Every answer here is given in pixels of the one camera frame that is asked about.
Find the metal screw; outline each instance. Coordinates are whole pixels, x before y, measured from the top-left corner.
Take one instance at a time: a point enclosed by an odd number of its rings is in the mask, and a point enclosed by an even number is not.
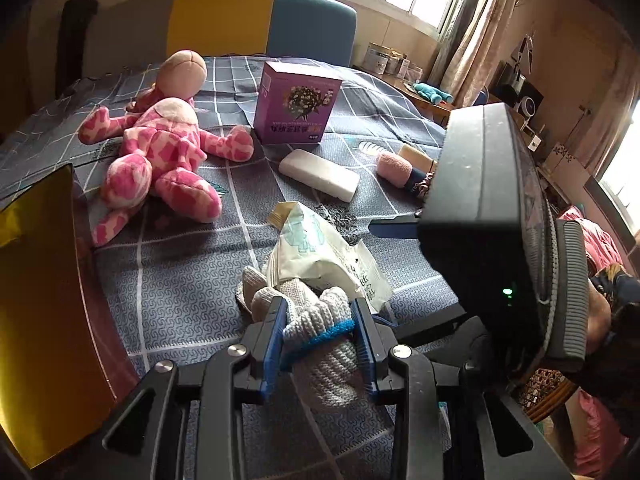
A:
[[[165,374],[174,369],[174,364],[171,361],[158,361],[154,365],[154,370],[159,374]]]
[[[240,357],[241,355],[246,354],[246,346],[244,345],[231,345],[226,349],[226,353],[233,357]]]
[[[407,359],[411,355],[411,348],[407,345],[396,345],[391,351],[393,355],[400,359]]]

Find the knitted glove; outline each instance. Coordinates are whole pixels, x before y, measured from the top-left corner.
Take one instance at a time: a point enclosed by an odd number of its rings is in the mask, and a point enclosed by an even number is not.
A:
[[[287,326],[283,330],[281,367],[292,370],[300,397],[320,411],[335,411],[357,400],[364,388],[356,349],[349,338],[353,330],[346,293],[334,286],[318,298],[299,279],[275,290],[253,267],[245,267],[236,296],[254,321],[264,319],[271,300],[287,300]]]

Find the gray ribbed grip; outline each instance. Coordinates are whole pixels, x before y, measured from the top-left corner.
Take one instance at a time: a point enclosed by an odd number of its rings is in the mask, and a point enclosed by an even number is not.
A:
[[[560,285],[546,364],[576,371],[584,363],[589,313],[587,260],[578,222],[557,221]]]

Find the plaid bedsheet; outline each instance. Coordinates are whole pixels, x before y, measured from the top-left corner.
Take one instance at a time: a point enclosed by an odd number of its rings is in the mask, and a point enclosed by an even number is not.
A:
[[[222,134],[234,124],[253,123],[266,59],[206,59],[208,77],[195,98],[202,128]],[[104,209],[98,189],[121,139],[85,146],[76,130],[97,105],[108,106],[112,116],[123,114],[130,99],[151,85],[157,69],[149,65],[79,80],[66,96],[31,116],[0,146],[0,206],[71,162],[87,194],[90,219],[100,218]],[[180,218],[150,198],[111,244],[96,251],[104,293],[140,375],[159,360],[197,362],[238,340],[248,319],[236,304],[234,289],[242,268],[261,266],[276,243],[278,232],[266,217],[281,200],[299,200],[314,208],[349,242],[364,240],[394,288],[389,315],[398,322],[456,301],[415,240],[384,240],[367,231],[370,219],[413,212],[419,204],[377,179],[374,158],[358,148],[368,140],[397,152],[403,142],[410,142],[437,158],[444,130],[379,79],[349,68],[334,70],[344,82],[320,145],[257,142],[253,158],[240,164],[210,156],[199,173],[222,195],[223,213],[215,224]],[[278,162],[295,148],[359,173],[353,201],[331,199],[278,174]],[[196,412],[195,404],[192,415]],[[363,400],[341,413],[315,413],[300,402],[289,376],[282,375],[267,405],[244,407],[249,478],[386,479],[394,412],[393,407],[374,407]],[[191,451],[185,477],[193,477]]]

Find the teal plush toy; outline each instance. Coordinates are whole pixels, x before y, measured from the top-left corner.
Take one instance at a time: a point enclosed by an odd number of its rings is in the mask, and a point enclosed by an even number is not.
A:
[[[449,104],[453,102],[453,95],[447,94],[443,92],[439,88],[434,88],[433,86],[427,85],[427,83],[416,83],[414,84],[414,90],[421,97],[427,99],[427,101],[432,104],[439,104],[442,101],[445,101]]]

